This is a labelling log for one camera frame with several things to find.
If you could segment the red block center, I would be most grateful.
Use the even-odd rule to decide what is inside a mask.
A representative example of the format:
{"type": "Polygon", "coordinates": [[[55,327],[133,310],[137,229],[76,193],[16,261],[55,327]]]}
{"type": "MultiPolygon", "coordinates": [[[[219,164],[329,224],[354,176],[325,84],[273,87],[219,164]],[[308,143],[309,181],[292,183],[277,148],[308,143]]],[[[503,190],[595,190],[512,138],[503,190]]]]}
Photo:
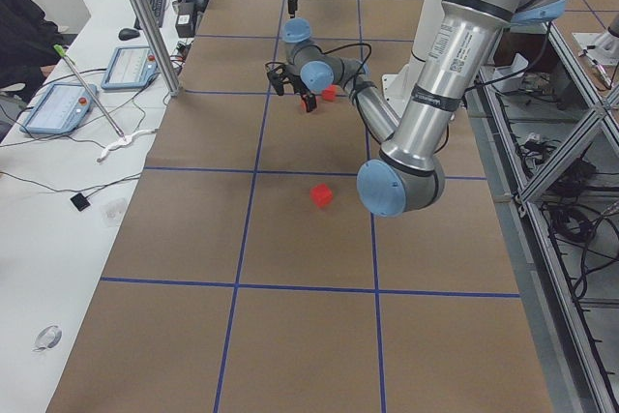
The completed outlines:
{"type": "Polygon", "coordinates": [[[321,98],[326,102],[333,102],[337,97],[338,88],[335,85],[330,85],[321,92],[321,98]]]}

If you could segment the red block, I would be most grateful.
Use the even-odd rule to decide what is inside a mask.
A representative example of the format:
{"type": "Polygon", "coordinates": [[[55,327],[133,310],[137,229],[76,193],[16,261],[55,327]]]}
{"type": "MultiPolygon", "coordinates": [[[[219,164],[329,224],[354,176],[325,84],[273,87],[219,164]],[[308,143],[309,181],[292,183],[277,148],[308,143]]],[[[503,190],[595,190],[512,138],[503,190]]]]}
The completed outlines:
{"type": "Polygon", "coordinates": [[[318,208],[324,208],[329,205],[334,198],[332,190],[326,184],[319,184],[312,187],[309,191],[312,202],[318,208]]]}
{"type": "Polygon", "coordinates": [[[330,85],[321,92],[321,98],[326,102],[333,102],[337,97],[338,88],[335,85],[330,85]]]}

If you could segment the red block left side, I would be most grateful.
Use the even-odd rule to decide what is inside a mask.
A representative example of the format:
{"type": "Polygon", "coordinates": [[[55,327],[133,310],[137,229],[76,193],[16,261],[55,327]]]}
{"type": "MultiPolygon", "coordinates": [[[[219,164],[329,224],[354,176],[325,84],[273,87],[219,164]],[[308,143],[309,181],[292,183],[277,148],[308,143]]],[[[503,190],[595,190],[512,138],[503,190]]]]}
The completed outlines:
{"type": "Polygon", "coordinates": [[[319,184],[312,187],[309,191],[312,202],[318,208],[324,208],[329,205],[334,198],[332,190],[326,184],[319,184]]]}

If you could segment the black box with label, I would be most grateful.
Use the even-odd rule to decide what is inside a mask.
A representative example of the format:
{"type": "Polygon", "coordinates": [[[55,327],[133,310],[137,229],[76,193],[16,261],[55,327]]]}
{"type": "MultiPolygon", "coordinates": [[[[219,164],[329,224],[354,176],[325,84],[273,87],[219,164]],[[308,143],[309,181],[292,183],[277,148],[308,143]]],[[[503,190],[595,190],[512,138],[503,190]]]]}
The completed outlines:
{"type": "Polygon", "coordinates": [[[175,29],[179,38],[192,38],[195,34],[195,7],[193,2],[180,2],[176,7],[175,29]]]}

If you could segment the black computer mouse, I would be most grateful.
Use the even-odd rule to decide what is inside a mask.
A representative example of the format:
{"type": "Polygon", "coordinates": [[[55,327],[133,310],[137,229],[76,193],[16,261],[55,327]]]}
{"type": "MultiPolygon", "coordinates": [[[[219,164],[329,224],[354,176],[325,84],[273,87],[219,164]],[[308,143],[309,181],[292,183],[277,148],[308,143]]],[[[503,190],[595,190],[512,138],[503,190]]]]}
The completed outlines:
{"type": "Polygon", "coordinates": [[[122,28],[118,32],[118,39],[120,41],[129,41],[140,37],[140,32],[133,28],[122,28]]]}

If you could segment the far teach pendant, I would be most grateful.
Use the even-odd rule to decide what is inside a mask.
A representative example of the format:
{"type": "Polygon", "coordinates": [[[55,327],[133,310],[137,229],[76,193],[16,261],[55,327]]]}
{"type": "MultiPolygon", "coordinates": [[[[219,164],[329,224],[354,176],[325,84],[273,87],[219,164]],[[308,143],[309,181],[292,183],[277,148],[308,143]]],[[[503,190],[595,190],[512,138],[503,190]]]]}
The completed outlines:
{"type": "Polygon", "coordinates": [[[159,67],[149,46],[119,46],[106,67],[101,87],[105,91],[139,90],[146,86],[159,67]]]}

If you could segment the teach pendant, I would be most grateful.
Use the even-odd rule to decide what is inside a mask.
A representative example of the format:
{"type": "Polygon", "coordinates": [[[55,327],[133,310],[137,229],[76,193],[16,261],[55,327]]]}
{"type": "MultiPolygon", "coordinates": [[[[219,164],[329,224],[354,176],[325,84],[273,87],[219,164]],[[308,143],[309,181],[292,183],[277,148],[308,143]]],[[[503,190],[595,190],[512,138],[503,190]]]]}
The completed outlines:
{"type": "Polygon", "coordinates": [[[106,67],[101,87],[105,91],[139,90],[146,86],[159,67],[149,46],[119,46],[106,67]]]}
{"type": "Polygon", "coordinates": [[[90,93],[80,84],[52,84],[20,130],[29,135],[70,133],[83,121],[93,103],[90,93]]]}

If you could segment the small white box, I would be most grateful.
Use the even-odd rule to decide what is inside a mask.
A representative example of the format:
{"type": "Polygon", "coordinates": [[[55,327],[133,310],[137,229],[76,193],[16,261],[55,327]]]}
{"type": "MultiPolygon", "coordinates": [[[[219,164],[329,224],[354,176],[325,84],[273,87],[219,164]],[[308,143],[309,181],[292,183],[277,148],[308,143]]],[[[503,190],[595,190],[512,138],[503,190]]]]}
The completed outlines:
{"type": "Polygon", "coordinates": [[[492,87],[502,94],[517,91],[522,84],[524,70],[528,65],[528,60],[517,53],[511,64],[494,68],[491,77],[492,87]]]}

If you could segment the clear plastic bag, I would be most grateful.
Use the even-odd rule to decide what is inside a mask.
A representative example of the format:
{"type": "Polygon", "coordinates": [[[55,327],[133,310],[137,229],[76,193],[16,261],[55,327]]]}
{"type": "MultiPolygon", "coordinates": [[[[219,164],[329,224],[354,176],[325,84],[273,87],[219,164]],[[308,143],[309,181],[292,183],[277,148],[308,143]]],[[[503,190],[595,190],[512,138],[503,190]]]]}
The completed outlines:
{"type": "Polygon", "coordinates": [[[116,198],[101,207],[103,223],[108,227],[120,226],[128,209],[125,197],[116,198]]]}

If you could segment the metal rod green tip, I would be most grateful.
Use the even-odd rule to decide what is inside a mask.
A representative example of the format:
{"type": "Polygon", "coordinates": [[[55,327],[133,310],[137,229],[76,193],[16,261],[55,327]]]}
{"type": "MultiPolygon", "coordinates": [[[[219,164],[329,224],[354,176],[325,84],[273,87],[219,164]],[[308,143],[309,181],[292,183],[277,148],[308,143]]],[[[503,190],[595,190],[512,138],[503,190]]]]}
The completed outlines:
{"type": "Polygon", "coordinates": [[[126,135],[120,128],[120,126],[113,120],[109,112],[104,108],[103,104],[100,102],[97,94],[91,89],[90,85],[83,78],[80,71],[75,67],[73,60],[67,55],[67,52],[64,47],[59,44],[55,44],[53,46],[55,52],[59,55],[59,57],[65,62],[65,64],[69,67],[73,75],[77,78],[79,83],[84,87],[87,94],[91,97],[96,107],[103,114],[103,117],[106,121],[111,125],[112,129],[117,133],[121,140],[124,140],[126,135]]]}

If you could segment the near teach pendant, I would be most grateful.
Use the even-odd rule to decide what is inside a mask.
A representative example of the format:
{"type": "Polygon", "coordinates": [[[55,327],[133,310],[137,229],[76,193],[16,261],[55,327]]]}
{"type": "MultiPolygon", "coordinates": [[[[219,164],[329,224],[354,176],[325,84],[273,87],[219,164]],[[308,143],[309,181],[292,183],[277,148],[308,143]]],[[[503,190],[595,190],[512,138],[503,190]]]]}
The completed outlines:
{"type": "Polygon", "coordinates": [[[70,133],[83,121],[93,103],[90,93],[80,84],[52,84],[20,130],[29,135],[70,133]]]}

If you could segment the small black square pad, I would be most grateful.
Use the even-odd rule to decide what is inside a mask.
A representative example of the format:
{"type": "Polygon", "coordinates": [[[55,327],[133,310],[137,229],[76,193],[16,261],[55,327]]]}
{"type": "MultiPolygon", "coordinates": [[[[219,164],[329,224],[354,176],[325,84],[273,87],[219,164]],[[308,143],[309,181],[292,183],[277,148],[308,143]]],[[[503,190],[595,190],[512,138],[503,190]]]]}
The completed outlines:
{"type": "Polygon", "coordinates": [[[91,205],[88,198],[81,192],[74,194],[70,198],[70,202],[72,203],[72,205],[75,207],[75,209],[78,212],[84,211],[86,208],[88,208],[91,205]]]}

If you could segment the crumpled clear tape piece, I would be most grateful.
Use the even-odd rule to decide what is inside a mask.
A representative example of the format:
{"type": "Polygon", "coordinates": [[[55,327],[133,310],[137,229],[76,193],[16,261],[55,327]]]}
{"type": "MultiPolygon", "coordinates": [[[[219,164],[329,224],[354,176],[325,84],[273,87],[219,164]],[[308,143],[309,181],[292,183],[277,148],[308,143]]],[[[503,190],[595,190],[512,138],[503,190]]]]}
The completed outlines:
{"type": "Polygon", "coordinates": [[[62,336],[62,329],[58,325],[47,326],[36,336],[33,350],[43,352],[52,349],[60,342],[62,336]]]}

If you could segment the aluminium frame post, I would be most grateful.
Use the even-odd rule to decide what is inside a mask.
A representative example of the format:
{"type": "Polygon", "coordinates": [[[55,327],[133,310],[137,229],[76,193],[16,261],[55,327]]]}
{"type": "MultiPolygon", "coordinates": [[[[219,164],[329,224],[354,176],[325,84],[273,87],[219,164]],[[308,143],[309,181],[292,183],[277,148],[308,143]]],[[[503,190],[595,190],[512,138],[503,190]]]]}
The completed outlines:
{"type": "Polygon", "coordinates": [[[174,70],[167,47],[164,43],[160,27],[156,22],[148,0],[130,0],[133,11],[139,20],[146,40],[153,51],[160,69],[163,81],[171,97],[176,97],[180,91],[178,75],[174,70]]]}

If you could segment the aluminium frame rack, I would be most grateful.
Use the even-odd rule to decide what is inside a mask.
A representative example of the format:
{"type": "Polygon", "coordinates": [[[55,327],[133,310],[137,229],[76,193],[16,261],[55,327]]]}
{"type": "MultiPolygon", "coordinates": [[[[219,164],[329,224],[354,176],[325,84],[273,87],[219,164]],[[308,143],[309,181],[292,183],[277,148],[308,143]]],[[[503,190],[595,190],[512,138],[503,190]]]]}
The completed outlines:
{"type": "Polygon", "coordinates": [[[466,96],[559,412],[618,408],[618,93],[576,38],[609,20],[572,11],[506,33],[496,62],[534,68],[502,91],[486,65],[466,96]]]}

